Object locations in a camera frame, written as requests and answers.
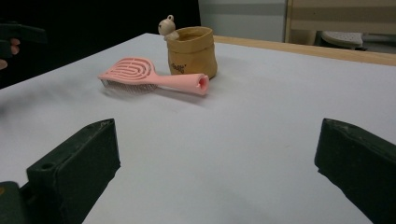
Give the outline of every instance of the pink hairbrush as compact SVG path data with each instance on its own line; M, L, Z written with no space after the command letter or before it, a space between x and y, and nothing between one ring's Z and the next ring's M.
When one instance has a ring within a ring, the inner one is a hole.
M209 77L205 74L159 76L146 58L123 58L99 76L106 88L130 91L153 91L157 86L205 95Z

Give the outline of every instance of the brown paper bag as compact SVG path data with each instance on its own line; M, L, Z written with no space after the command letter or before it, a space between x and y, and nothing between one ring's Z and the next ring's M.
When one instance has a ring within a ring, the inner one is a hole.
M203 26L177 30L179 39L168 39L168 63L172 75L204 73L209 78L216 75L213 31Z

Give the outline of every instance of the white table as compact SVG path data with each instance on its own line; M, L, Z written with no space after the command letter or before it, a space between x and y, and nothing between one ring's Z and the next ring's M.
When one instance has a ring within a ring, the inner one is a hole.
M216 44L206 97L111 96L97 76L127 56L167 75L145 34L0 90L0 181L73 133L114 118L121 168L84 223L371 223L314 164L321 122L396 143L396 67Z

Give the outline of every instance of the floor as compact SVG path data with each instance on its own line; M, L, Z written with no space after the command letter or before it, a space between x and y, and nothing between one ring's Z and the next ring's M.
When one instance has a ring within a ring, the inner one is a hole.
M327 43L320 37L321 32L317 33L315 45L326 48L345 49ZM396 35L363 35L363 46L359 50L396 54Z

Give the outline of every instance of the finger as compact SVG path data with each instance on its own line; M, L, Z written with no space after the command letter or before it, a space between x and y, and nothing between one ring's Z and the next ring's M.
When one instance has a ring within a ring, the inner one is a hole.
M20 48L18 46L11 46L11 52L12 54L17 54L18 52L20 52Z
M11 45L19 45L21 43L21 41L17 38L11 38L9 42L11 42Z
M7 68L7 62L4 60L0 60L0 70Z

